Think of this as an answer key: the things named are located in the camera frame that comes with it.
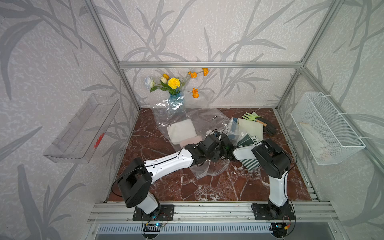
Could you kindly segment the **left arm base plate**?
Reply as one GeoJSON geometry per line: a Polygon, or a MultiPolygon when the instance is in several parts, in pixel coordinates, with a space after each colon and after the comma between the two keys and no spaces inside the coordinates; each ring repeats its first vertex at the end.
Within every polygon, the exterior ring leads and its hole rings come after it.
{"type": "Polygon", "coordinates": [[[152,213],[146,214],[139,207],[135,207],[133,221],[172,221],[175,213],[175,205],[160,204],[152,213]]]}

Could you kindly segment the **clear plastic vacuum bag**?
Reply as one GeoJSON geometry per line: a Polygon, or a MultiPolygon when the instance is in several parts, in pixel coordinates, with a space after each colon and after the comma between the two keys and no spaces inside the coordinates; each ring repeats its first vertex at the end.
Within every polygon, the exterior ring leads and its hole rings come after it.
{"type": "Polygon", "coordinates": [[[225,166],[237,161],[236,137],[229,131],[231,121],[218,109],[189,109],[184,97],[174,97],[158,103],[153,113],[158,130],[176,151],[146,162],[154,182],[187,168],[201,168],[196,175],[204,176],[211,163],[225,166]]]}

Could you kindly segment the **pink fluffy towel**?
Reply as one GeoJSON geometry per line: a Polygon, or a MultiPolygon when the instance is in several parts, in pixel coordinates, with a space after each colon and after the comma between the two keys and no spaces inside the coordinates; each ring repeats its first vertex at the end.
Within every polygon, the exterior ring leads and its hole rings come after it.
{"type": "Polygon", "coordinates": [[[189,138],[189,139],[186,139],[186,140],[183,140],[180,142],[180,147],[184,147],[186,145],[190,145],[190,144],[198,144],[200,141],[202,141],[202,137],[201,136],[195,136],[195,137],[192,137],[192,138],[189,138]]]}

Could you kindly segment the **green white striped towel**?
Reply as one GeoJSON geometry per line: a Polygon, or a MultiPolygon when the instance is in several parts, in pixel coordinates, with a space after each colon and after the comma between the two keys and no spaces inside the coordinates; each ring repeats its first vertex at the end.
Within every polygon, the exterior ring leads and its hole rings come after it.
{"type": "Polygon", "coordinates": [[[256,136],[245,134],[239,138],[237,146],[233,151],[235,158],[249,171],[257,169],[260,166],[259,161],[252,152],[252,149],[258,145],[260,140],[256,136]]]}

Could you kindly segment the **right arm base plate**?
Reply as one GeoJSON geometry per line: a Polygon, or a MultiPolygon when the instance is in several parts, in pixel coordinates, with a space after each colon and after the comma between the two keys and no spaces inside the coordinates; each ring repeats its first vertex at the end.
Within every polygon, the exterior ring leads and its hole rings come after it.
{"type": "Polygon", "coordinates": [[[296,219],[294,209],[289,202],[286,202],[281,207],[275,206],[272,202],[268,202],[267,204],[252,203],[251,208],[254,213],[255,220],[292,221],[296,219]]]}

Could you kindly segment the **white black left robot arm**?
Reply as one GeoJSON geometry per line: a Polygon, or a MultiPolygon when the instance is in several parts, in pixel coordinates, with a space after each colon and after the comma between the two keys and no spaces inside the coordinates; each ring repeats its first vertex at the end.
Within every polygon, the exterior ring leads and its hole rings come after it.
{"type": "Polygon", "coordinates": [[[127,208],[138,207],[147,215],[160,210],[160,203],[150,193],[151,185],[164,176],[181,169],[200,165],[207,160],[218,161],[223,156],[220,143],[189,144],[174,154],[152,161],[134,159],[115,180],[127,208]]]}

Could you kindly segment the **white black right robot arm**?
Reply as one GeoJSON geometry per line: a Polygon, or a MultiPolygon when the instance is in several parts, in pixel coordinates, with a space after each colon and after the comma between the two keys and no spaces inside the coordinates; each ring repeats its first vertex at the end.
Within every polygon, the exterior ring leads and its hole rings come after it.
{"type": "Polygon", "coordinates": [[[287,178],[292,164],[290,156],[271,139],[237,147],[224,134],[220,140],[224,143],[223,150],[228,160],[242,163],[248,171],[262,168],[269,176],[268,208],[270,212],[280,215],[289,205],[287,178]]]}

